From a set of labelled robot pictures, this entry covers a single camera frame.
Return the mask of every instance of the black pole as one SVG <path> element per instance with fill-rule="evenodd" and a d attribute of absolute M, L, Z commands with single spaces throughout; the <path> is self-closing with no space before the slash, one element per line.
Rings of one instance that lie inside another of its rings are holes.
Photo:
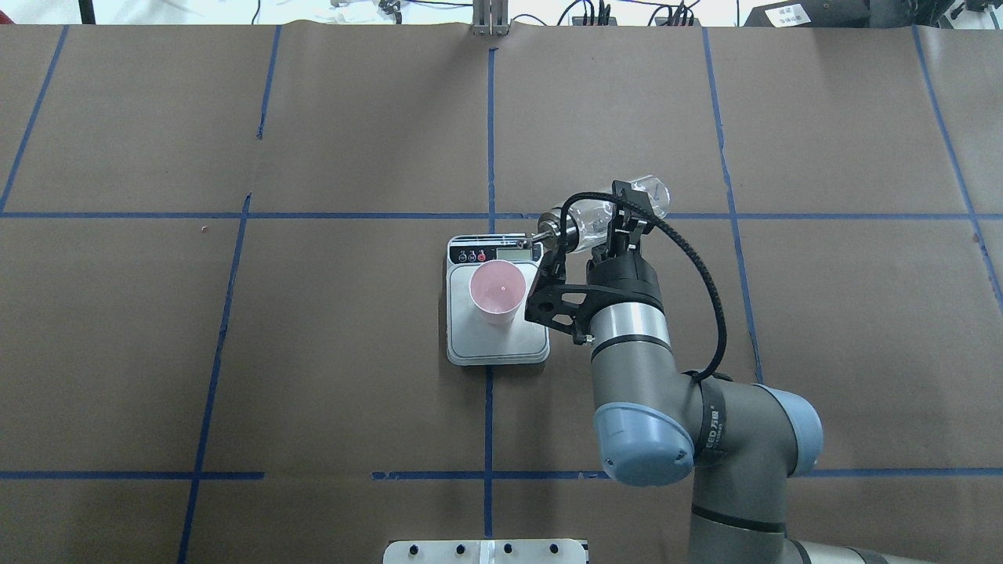
<path fill-rule="evenodd" d="M 88 23 L 91 25 L 96 23 L 94 21 L 93 0 L 80 0 L 80 23 Z"/>

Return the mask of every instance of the kitchen scale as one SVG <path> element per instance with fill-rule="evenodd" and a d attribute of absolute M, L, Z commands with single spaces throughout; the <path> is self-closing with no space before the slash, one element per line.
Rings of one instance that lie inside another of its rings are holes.
<path fill-rule="evenodd" d="M 480 264 L 507 260 L 523 271 L 527 292 L 537 277 L 542 243 L 530 244 L 522 233 L 460 235 L 446 245 L 445 340 L 446 356 L 460 366 L 482 364 L 532 364 L 551 353 L 547 327 L 526 317 L 526 300 L 512 323 L 492 325 L 484 320 L 470 298 L 470 278 Z"/>

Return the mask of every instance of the white label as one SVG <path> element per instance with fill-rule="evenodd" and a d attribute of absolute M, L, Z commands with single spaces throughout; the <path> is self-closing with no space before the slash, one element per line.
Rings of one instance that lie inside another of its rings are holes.
<path fill-rule="evenodd" d="M 769 18 L 769 23 L 773 24 L 773 27 L 790 27 L 811 21 L 808 13 L 804 11 L 804 8 L 800 4 L 791 4 L 790 6 L 781 6 L 766 10 L 766 17 Z"/>

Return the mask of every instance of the cup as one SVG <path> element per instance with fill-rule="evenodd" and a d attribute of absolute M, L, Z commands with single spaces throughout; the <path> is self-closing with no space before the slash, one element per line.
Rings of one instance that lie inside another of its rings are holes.
<path fill-rule="evenodd" d="M 526 299 L 526 276 L 509 261 L 487 261 L 470 277 L 470 298 L 488 323 L 512 323 Z"/>

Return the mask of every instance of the robotic arm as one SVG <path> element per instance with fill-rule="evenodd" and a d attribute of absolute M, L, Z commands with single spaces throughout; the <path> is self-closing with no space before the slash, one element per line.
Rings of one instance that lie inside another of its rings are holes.
<path fill-rule="evenodd" d="M 577 246 L 588 228 L 569 210 L 574 201 L 589 199 L 612 203 L 613 216 L 605 242 L 592 250 L 587 284 L 567 284 L 569 245 Z M 592 345 L 594 425 L 606 473 L 629 486 L 665 486 L 695 470 L 690 564 L 918 564 L 786 538 L 786 479 L 814 467 L 821 422 L 796 394 L 713 372 L 723 354 L 723 315 L 711 366 L 679 372 L 658 276 L 641 256 L 641 238 L 655 227 L 670 234 L 648 195 L 618 181 L 612 195 L 577 195 L 556 218 L 545 214 L 537 237 L 551 250 L 528 297 L 526 319 Z M 709 273 L 704 281 L 717 312 Z M 584 300 L 568 299 L 573 294 Z"/>

